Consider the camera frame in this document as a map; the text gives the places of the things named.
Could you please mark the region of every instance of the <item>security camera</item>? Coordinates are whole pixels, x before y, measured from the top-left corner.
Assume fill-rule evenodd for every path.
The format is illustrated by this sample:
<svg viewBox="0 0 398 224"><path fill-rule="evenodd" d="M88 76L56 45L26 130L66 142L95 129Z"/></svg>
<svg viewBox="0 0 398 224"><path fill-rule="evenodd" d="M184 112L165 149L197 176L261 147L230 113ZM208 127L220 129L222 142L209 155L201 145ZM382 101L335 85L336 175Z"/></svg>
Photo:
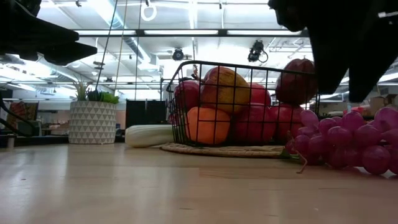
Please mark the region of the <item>security camera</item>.
<svg viewBox="0 0 398 224"><path fill-rule="evenodd" d="M178 61L184 59L184 53L182 49L175 49L173 53L173 60Z"/></svg>
<svg viewBox="0 0 398 224"><path fill-rule="evenodd" d="M265 54L267 56L265 61L260 60L260 57L262 54ZM259 61L262 63L265 63L266 61L268 61L268 54L264 51L264 44L262 43L262 40L256 40L255 43L253 44L252 48L250 48L248 61L249 62Z"/></svg>

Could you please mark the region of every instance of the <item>wooden table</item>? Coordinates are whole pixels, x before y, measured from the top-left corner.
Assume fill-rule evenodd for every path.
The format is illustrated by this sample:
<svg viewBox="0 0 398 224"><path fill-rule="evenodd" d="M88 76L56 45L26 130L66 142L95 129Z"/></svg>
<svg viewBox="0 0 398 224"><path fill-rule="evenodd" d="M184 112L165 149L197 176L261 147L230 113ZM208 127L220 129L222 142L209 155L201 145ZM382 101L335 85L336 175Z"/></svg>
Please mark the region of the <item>wooden table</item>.
<svg viewBox="0 0 398 224"><path fill-rule="evenodd" d="M0 223L396 223L398 181L277 159L54 145L0 153Z"/></svg>

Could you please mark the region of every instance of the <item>geometric patterned planter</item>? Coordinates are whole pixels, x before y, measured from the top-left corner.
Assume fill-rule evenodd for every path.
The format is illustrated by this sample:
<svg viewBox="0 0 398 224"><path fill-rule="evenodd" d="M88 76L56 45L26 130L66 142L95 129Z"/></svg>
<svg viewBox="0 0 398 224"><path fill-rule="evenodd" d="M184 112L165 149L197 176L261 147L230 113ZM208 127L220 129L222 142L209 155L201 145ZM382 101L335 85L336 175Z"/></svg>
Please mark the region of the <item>geometric patterned planter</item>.
<svg viewBox="0 0 398 224"><path fill-rule="evenodd" d="M69 143L111 144L116 134L116 105L96 101L70 103Z"/></svg>

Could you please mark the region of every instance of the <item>cardboard box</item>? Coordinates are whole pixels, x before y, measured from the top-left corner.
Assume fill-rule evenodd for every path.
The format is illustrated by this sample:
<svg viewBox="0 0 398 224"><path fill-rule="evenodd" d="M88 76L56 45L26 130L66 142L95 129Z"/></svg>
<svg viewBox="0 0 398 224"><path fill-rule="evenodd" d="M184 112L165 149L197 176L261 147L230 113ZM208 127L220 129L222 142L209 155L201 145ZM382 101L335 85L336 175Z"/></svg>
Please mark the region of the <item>cardboard box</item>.
<svg viewBox="0 0 398 224"><path fill-rule="evenodd" d="M390 107L396 107L395 104L395 99L397 97L397 94L388 94L387 96L377 96L377 97L372 97L370 99L369 105L370 105L370 113L371 115L375 115L376 112L386 106Z"/></svg>

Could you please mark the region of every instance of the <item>black wire basket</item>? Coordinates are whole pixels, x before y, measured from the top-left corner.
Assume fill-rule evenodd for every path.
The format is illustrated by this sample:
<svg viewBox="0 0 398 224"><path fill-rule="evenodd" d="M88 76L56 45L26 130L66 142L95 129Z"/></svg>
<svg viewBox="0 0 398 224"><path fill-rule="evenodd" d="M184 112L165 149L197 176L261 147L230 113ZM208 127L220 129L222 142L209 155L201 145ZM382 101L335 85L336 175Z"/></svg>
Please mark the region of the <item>black wire basket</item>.
<svg viewBox="0 0 398 224"><path fill-rule="evenodd" d="M289 86L284 86L284 78L290 79ZM166 88L174 141L196 147L285 144L302 127L302 110L318 115L320 97L316 87L315 92L309 87L313 80L316 83L312 73L183 62ZM304 99L304 104L280 102L277 93Z"/></svg>

